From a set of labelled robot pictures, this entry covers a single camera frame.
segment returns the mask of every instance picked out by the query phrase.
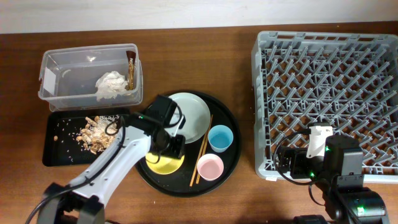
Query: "wooden chopstick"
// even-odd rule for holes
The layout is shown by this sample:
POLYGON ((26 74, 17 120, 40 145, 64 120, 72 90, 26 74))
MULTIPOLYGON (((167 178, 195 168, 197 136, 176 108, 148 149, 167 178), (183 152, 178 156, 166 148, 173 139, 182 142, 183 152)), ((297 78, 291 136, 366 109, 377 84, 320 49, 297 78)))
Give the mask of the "wooden chopstick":
MULTIPOLYGON (((201 153, 201 157, 202 156, 204 156, 205 154, 206 154, 206 148, 207 148, 207 140, 208 140, 208 137, 209 137, 209 131, 210 131, 210 129, 211 129, 211 122, 213 121, 213 115, 211 115, 211 119, 210 119, 210 125, 209 125, 209 128, 207 129, 207 132, 206 132, 206 139, 205 139, 205 145, 203 146, 203 150, 202 150, 202 153, 201 153)), ((198 173, 198 177, 197 177, 197 184, 199 184, 199 179, 200 179, 200 175, 199 175, 199 173, 198 173)))
MULTIPOLYGON (((205 146, 203 146, 201 157, 206 154, 206 148, 207 148, 207 142, 208 142, 207 139, 208 139, 208 136, 209 136, 209 130, 207 130, 207 132, 206 132, 206 142, 205 142, 205 146)), ((200 175, 198 174, 197 184, 199 184, 199 179, 200 179, 200 175)))
POLYGON ((198 155, 197 163, 195 164, 195 168, 194 168, 194 170, 193 170, 191 182, 189 183, 189 186, 190 186, 190 187, 192 187, 192 185, 193 185, 193 180, 195 180, 195 174, 197 173, 197 169, 198 169, 198 161, 199 161, 199 159, 201 158, 202 151, 203 151, 203 148, 204 148, 203 146, 204 146, 205 144, 207 145, 207 135, 208 135, 209 130, 210 130, 210 128, 211 128, 211 122, 212 122, 212 121, 213 121, 213 115, 211 115, 209 128, 207 129, 207 131, 206 131, 206 133, 205 133, 205 136, 203 137, 203 140, 202 140, 202 142, 201 142, 201 146, 200 146, 200 150, 199 150, 199 155, 198 155))

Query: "yellow plate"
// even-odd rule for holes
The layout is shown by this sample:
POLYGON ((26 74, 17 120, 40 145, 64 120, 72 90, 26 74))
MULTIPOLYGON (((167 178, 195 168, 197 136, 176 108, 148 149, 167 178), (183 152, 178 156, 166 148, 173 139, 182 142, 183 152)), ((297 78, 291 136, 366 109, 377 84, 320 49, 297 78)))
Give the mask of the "yellow plate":
POLYGON ((158 163, 153 164, 150 162, 156 162, 158 156, 153 155, 152 153, 147 153, 145 159, 147 160, 148 167, 156 174, 167 175, 175 172, 180 168, 184 161, 184 157, 181 159, 172 159, 169 157, 161 156, 158 163))

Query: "white robotic arm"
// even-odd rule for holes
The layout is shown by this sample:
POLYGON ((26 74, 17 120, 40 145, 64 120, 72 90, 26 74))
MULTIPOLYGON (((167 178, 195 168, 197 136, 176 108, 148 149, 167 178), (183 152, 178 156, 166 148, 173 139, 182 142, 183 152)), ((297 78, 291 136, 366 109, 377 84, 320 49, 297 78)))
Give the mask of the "white robotic arm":
MULTIPOLYGON (((174 137, 175 133, 177 133, 178 127, 183 121, 183 118, 179 119, 179 114, 174 114, 172 120, 179 120, 176 126, 167 130, 173 133, 171 136, 174 137)), ((97 173, 115 153, 121 139, 122 133, 120 131, 117 133, 115 141, 107 148, 107 150, 105 150, 104 153, 102 153, 94 163, 89 166, 89 168, 82 172, 78 177, 71 180, 69 185, 75 186, 83 183, 86 178, 90 178, 97 173)), ((107 166, 107 168, 90 184, 80 187, 73 192, 86 198, 97 196, 99 198, 99 202, 101 202, 105 207, 112 196, 112 193, 130 169, 149 152, 151 141, 151 136, 145 134, 143 130, 133 126, 126 127, 126 137, 124 139, 123 146, 110 165, 107 166)))
POLYGON ((26 223, 38 210, 37 223, 71 223, 64 220, 63 212, 72 210, 80 212, 77 224, 104 223, 104 208, 114 190, 148 152, 173 158, 184 155, 185 138, 177 134, 184 123, 179 106, 165 96, 158 96, 142 113, 121 118, 122 127, 107 150, 66 187, 50 185, 26 223))

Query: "blue cup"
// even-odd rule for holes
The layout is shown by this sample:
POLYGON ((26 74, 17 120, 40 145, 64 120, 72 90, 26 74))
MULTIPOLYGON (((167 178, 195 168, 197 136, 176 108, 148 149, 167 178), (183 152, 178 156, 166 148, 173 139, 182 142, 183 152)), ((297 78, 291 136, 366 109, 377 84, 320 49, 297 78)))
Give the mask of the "blue cup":
POLYGON ((234 134, 229 127, 217 125, 210 129, 208 140, 215 152, 224 152, 234 141, 234 134))

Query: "plastic dish rack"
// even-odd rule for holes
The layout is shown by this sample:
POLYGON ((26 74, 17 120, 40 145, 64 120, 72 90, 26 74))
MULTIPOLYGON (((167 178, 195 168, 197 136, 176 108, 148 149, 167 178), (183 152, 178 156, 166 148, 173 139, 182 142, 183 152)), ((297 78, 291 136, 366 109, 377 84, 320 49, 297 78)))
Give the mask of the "plastic dish rack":
MULTIPOLYGON (((281 178, 276 144, 327 121, 360 141, 365 182, 398 184, 397 36, 264 31, 251 58, 258 176, 281 178)), ((308 138, 285 143, 306 147, 308 138)))

